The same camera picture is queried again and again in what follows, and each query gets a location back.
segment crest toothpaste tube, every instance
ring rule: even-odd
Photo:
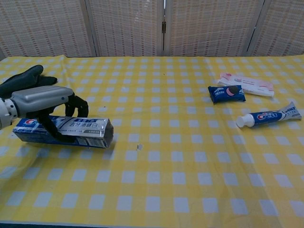
[[[250,77],[242,77],[230,73],[220,73],[218,84],[221,86],[241,85],[245,93],[274,96],[274,87],[270,82],[265,82]]]
[[[75,137],[72,143],[53,138],[36,119],[21,119],[13,132],[25,142],[108,148],[114,128],[107,118],[50,116],[58,131]]]
[[[224,87],[208,87],[213,103],[225,101],[246,101],[243,89],[240,85]]]
[[[294,103],[291,102],[288,106],[279,109],[278,111],[266,111],[259,113],[248,113],[237,118],[238,127],[252,127],[260,124],[268,124],[282,120],[302,119]]]

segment toothpaste box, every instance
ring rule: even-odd
[[[109,119],[50,116],[58,131],[75,136],[73,143],[60,142],[53,138],[36,119],[21,119],[13,132],[25,142],[75,145],[108,148],[113,139],[114,128]]]

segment robotic hand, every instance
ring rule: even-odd
[[[58,132],[48,116],[61,104],[66,106],[66,116],[72,116],[75,108],[78,109],[78,117],[88,116],[87,102],[75,96],[72,89],[53,85],[40,86],[13,92],[9,99],[0,99],[0,129],[11,125],[17,117],[36,118],[54,138],[72,143],[74,137]]]

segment white tube cap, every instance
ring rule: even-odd
[[[237,118],[237,126],[238,127],[252,127],[255,124],[255,120],[251,114],[246,114],[244,116],[239,116]]]

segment table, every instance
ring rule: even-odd
[[[108,117],[107,150],[26,143],[0,131],[0,220],[131,227],[303,227],[304,122],[239,129],[237,116],[294,101],[304,56],[8,57],[7,78],[46,76]],[[274,98],[213,105],[220,72],[271,81]],[[56,109],[64,114],[64,105]]]

